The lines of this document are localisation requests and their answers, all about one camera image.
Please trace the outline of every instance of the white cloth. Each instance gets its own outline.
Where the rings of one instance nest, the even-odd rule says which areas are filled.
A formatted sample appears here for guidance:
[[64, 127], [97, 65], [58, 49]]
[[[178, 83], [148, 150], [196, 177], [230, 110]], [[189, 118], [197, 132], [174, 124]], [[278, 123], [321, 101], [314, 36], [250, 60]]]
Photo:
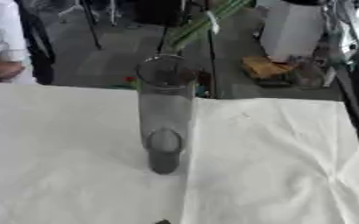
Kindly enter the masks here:
[[344, 105], [199, 105], [183, 224], [359, 224], [359, 143]]
[[196, 108], [189, 174], [159, 176], [136, 92], [0, 84], [0, 224], [359, 224], [359, 144], [341, 103]]
[[23, 61], [25, 70], [6, 82], [35, 83], [30, 55], [26, 48], [18, 6], [12, 0], [0, 0], [0, 60]]

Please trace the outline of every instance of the tripod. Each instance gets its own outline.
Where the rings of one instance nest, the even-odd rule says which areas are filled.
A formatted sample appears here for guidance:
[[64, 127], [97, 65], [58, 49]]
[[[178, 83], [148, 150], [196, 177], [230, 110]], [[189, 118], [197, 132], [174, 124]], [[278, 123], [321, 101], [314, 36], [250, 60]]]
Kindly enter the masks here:
[[94, 14], [93, 14], [93, 11], [91, 10], [91, 6], [89, 5], [89, 3], [87, 3], [86, 0], [75, 0], [74, 6], [72, 6], [71, 8], [69, 8], [67, 10], [60, 12], [58, 15], [60, 18], [63, 18], [64, 16], [66, 16], [66, 14], [69, 14], [73, 11], [84, 11], [84, 15], [86, 16], [88, 27], [89, 27], [89, 30], [93, 37], [95, 46], [98, 50], [101, 50], [102, 46], [99, 43], [99, 40], [96, 36], [95, 28], [94, 28], [94, 25], [96, 25], [96, 20], [94, 18]]

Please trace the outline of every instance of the person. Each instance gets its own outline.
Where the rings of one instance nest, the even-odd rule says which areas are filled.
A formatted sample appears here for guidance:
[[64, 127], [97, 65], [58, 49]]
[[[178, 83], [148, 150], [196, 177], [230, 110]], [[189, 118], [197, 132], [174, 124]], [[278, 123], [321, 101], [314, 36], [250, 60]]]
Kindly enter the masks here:
[[36, 83], [18, 6], [13, 0], [0, 0], [0, 82]]
[[50, 85], [54, 80], [53, 64], [56, 60], [56, 54], [45, 25], [37, 15], [27, 10], [22, 0], [14, 1], [18, 5], [27, 49], [31, 55], [34, 68], [32, 75], [36, 78], [37, 83]]

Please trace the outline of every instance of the tripod leg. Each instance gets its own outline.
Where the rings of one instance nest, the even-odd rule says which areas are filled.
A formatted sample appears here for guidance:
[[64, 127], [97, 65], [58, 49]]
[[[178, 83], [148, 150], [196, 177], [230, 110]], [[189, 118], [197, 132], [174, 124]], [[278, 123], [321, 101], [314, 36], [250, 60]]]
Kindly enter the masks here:
[[211, 30], [208, 31], [208, 43], [209, 43], [209, 57], [211, 59], [212, 67], [212, 79], [211, 79], [211, 96], [214, 99], [218, 98], [217, 95], [217, 80], [216, 80], [216, 64], [215, 64], [215, 47], [214, 47], [214, 38]]
[[88, 26], [89, 26], [89, 30], [91, 31], [92, 37], [93, 37], [94, 42], [95, 42], [95, 46], [96, 46], [96, 48], [98, 48], [98, 50], [101, 50], [102, 46], [99, 43], [99, 40], [98, 40], [98, 38], [96, 36], [96, 32], [95, 32], [95, 29], [94, 29], [94, 20], [95, 19], [94, 19], [93, 15], [92, 15], [91, 7], [89, 6], [89, 4], [87, 3], [86, 0], [81, 0], [81, 2], [82, 2], [82, 5], [84, 7], [84, 15], [86, 16]]

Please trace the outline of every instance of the person's arm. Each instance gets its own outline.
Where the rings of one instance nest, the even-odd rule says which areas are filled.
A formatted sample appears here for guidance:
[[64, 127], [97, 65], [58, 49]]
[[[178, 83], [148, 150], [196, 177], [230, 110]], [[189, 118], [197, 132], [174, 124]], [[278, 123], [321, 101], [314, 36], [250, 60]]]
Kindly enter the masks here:
[[0, 62], [0, 81], [12, 79], [24, 69], [21, 62]]

